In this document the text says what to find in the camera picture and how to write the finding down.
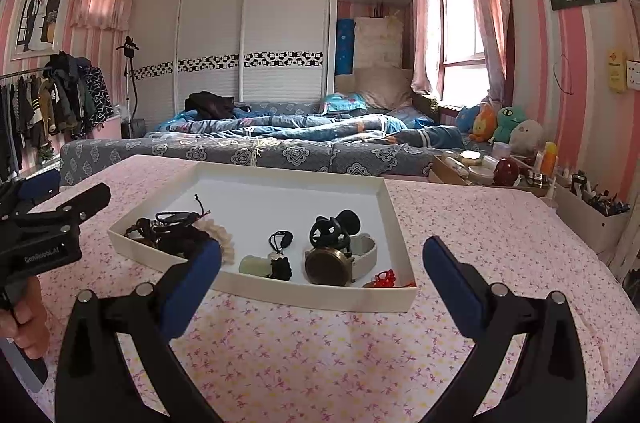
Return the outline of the person's left hand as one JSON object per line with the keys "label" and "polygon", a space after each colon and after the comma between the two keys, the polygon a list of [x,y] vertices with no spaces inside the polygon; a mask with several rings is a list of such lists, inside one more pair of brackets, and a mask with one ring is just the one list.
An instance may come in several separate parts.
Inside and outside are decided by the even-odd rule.
{"label": "person's left hand", "polygon": [[37,277],[29,277],[13,313],[1,310],[1,336],[12,339],[30,359],[42,358],[50,342],[46,322],[40,282]]}

